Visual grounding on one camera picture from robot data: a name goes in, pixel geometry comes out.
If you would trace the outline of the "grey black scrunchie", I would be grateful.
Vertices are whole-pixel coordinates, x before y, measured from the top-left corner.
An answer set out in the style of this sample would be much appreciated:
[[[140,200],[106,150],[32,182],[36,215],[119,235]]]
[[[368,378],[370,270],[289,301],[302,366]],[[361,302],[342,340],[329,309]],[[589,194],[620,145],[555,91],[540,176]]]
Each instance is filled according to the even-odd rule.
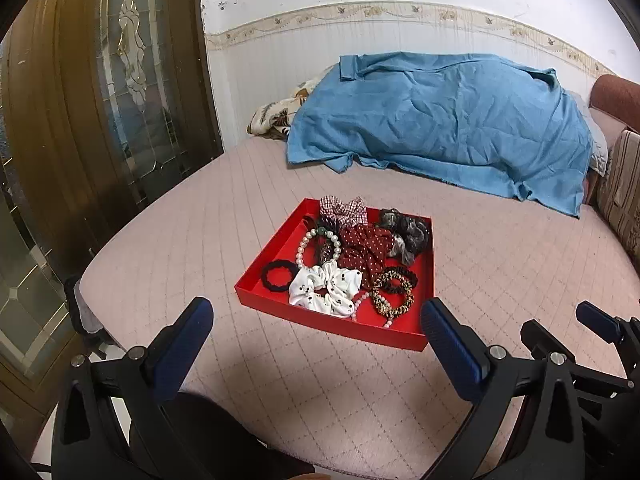
[[[403,266],[412,266],[431,240],[432,232],[427,223],[416,217],[402,214],[397,209],[382,209],[378,227],[392,233],[390,258],[397,258]]]

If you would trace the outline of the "small black scrunchie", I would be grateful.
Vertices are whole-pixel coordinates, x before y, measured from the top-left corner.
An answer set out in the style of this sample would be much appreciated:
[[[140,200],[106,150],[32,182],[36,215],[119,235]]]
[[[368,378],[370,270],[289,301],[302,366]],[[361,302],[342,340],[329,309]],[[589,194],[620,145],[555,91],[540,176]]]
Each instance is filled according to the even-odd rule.
[[[262,286],[268,292],[287,292],[298,271],[299,267],[291,260],[273,260],[262,268]]]

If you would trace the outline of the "dark red dotted scrunchie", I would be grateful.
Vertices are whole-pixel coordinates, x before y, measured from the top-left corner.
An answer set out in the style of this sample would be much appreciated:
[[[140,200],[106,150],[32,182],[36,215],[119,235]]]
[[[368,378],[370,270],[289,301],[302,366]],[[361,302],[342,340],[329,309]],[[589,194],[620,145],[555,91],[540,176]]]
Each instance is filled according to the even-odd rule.
[[[357,224],[341,229],[340,237],[342,251],[338,266],[359,271],[360,288],[370,290],[372,281],[386,268],[386,258],[394,244],[392,232],[370,224]]]

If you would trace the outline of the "white dotted scrunchie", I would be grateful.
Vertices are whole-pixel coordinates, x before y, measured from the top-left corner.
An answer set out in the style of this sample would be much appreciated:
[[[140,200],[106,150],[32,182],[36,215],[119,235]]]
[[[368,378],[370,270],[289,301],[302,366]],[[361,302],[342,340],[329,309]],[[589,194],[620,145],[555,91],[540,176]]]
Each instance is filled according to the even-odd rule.
[[[302,266],[288,289],[288,303],[336,318],[351,318],[356,313],[354,298],[360,285],[359,271],[342,269],[334,260],[322,266]]]

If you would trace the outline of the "dark patterned hair clip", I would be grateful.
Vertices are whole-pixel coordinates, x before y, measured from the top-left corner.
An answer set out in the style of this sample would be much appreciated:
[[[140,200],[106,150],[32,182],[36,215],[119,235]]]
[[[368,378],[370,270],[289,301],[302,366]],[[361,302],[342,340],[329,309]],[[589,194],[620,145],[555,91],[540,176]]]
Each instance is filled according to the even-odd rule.
[[[310,214],[306,214],[303,222],[308,230],[315,229],[316,231],[320,231],[320,233],[317,234],[319,240],[314,250],[314,256],[316,257],[317,264],[325,263],[333,256],[333,242],[326,237],[326,232],[332,231],[336,233],[337,227],[335,226],[335,222],[323,214],[318,219],[311,217]]]

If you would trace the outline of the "red white checked scrunchie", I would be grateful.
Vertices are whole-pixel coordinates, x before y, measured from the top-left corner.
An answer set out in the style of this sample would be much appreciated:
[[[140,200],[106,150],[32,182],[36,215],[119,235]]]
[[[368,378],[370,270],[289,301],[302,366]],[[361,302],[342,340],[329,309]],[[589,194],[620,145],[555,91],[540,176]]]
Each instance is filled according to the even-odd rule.
[[[319,203],[320,216],[330,220],[339,228],[352,228],[368,223],[366,203],[360,196],[344,202],[333,195],[327,195],[321,197]]]

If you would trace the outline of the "pink quilted bed mattress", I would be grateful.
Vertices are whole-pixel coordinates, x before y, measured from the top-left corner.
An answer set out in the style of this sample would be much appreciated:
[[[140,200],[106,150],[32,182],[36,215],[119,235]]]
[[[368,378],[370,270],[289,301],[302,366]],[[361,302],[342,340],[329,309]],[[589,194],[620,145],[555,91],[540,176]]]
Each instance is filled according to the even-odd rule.
[[[312,330],[243,307],[234,286],[306,197],[360,196],[434,224],[435,290],[488,344],[525,356],[534,318],[578,363],[620,374],[613,347],[580,325],[588,300],[639,312],[639,278],[591,207],[578,218],[403,174],[289,167],[281,141],[251,138],[152,203],[92,260],[81,297],[122,346],[149,344],[196,296],[215,325],[184,385],[256,436],[305,462],[381,479],[415,479],[469,405],[431,350],[402,351]]]

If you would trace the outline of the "striped floral pillow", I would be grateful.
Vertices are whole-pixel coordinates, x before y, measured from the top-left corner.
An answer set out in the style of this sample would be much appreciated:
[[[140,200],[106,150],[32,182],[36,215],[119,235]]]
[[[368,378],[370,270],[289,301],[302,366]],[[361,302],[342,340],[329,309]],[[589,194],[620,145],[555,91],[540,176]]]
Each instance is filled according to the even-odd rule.
[[[639,135],[625,129],[611,148],[597,194],[600,213],[634,266],[639,266],[639,167]]]

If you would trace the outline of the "red shallow tray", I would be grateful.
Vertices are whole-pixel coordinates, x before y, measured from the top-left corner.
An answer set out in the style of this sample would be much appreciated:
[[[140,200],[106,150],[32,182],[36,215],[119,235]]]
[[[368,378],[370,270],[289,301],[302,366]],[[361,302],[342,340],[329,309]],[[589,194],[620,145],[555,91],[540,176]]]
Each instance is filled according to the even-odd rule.
[[[435,295],[434,249],[411,264],[390,255],[375,208],[342,230],[328,202],[305,198],[235,284],[240,303],[315,330],[421,351],[420,310]]]

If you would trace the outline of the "grey pillow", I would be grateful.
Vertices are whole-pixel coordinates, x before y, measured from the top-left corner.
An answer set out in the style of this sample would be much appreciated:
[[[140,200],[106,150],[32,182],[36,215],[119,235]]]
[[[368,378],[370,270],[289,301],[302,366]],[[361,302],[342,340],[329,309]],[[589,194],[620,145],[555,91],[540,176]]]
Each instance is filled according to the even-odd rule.
[[[582,97],[573,91],[567,90],[567,93],[574,99],[582,119],[586,123],[592,139],[592,153],[590,157],[589,167],[600,177],[604,177],[608,169],[608,142],[602,129],[594,121],[589,107]]]

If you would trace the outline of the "brown pink headboard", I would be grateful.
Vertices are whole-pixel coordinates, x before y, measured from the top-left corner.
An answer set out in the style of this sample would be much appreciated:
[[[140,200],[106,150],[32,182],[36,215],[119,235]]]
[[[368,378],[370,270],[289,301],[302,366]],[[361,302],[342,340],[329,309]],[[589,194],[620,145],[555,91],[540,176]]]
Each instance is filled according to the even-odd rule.
[[[612,148],[625,130],[640,129],[640,84],[619,76],[601,75],[591,88],[589,113]]]

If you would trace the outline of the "blue blanket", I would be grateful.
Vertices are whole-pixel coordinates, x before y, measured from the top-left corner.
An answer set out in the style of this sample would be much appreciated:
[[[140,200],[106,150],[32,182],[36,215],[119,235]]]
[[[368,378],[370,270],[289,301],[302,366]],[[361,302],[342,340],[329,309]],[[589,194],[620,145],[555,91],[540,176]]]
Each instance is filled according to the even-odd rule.
[[[296,112],[291,165],[402,171],[577,217],[593,140],[555,70],[484,53],[343,55]]]

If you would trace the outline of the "wooden glass door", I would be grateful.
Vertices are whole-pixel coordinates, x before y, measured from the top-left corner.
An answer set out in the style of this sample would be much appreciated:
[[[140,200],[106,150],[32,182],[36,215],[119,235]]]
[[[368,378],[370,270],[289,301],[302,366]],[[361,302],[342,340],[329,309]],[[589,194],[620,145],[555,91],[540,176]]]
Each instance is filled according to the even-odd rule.
[[[200,0],[1,0],[1,419],[22,451],[81,347],[65,283],[221,152]]]

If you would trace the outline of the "floral patterned quilt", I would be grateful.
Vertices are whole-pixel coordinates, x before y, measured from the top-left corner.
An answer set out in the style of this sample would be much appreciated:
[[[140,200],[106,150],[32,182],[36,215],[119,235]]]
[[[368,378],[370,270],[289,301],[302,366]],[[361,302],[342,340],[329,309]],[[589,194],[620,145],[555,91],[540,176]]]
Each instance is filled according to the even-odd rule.
[[[258,107],[250,118],[247,133],[250,136],[286,140],[296,113],[332,68],[333,65],[330,65],[318,75],[299,84],[288,98]]]

